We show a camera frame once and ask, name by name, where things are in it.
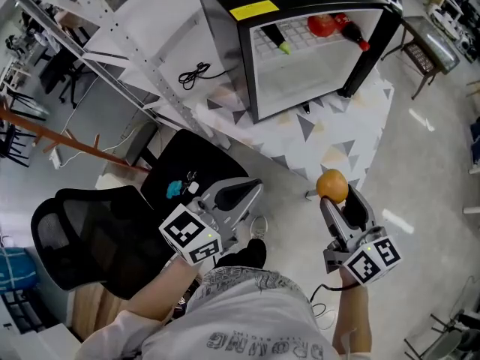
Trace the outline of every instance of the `hand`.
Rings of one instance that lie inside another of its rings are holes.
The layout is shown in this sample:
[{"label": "hand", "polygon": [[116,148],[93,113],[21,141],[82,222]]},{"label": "hand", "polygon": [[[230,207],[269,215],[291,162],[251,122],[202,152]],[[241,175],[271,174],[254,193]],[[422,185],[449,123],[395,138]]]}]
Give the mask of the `hand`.
[{"label": "hand", "polygon": [[348,272],[348,270],[345,267],[340,267],[338,270],[340,273],[340,277],[342,279],[342,284],[344,287],[348,287],[349,285],[355,284],[357,280]]}]

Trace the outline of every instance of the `shelf panel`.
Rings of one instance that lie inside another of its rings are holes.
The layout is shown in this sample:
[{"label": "shelf panel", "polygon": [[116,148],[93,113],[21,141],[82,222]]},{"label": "shelf panel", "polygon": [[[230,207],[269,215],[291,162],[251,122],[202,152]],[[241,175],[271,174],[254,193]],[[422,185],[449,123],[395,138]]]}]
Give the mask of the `shelf panel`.
[{"label": "shelf panel", "polygon": [[[335,32],[328,37],[317,37],[310,32],[307,26],[307,17],[296,18],[279,22],[277,27],[280,29],[283,37],[290,45],[292,54],[302,50],[311,50],[328,44],[337,43],[338,41],[346,41],[342,34]],[[266,62],[280,57],[289,57],[263,33],[261,28],[257,28],[253,33],[253,42],[256,54],[259,56],[260,62]]]}]

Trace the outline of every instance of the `black pants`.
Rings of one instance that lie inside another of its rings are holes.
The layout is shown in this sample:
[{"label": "black pants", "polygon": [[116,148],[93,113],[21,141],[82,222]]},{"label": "black pants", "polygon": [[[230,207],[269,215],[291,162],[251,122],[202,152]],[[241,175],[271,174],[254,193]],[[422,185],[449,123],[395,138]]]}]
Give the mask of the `black pants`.
[{"label": "black pants", "polygon": [[218,260],[215,268],[244,266],[262,269],[267,260],[267,247],[262,240],[252,238],[248,246],[238,253],[231,253]]}]

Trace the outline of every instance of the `white sneaker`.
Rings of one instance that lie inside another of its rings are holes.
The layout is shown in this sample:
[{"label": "white sneaker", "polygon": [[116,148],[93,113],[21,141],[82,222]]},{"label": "white sneaker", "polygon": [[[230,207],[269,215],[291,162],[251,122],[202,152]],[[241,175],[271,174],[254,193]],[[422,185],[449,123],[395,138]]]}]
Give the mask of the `white sneaker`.
[{"label": "white sneaker", "polygon": [[250,236],[252,239],[263,240],[266,232],[269,230],[269,222],[265,216],[257,216],[250,224]]}]

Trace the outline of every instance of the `white marker cube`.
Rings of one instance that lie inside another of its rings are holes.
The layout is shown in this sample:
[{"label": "white marker cube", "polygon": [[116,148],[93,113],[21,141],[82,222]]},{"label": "white marker cube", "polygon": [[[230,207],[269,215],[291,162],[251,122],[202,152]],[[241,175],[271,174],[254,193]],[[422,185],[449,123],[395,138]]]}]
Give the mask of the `white marker cube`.
[{"label": "white marker cube", "polygon": [[363,285],[381,278],[401,261],[395,241],[386,236],[361,245],[343,266]]},{"label": "white marker cube", "polygon": [[220,235],[182,204],[158,229],[169,245],[191,266],[222,251]]}]

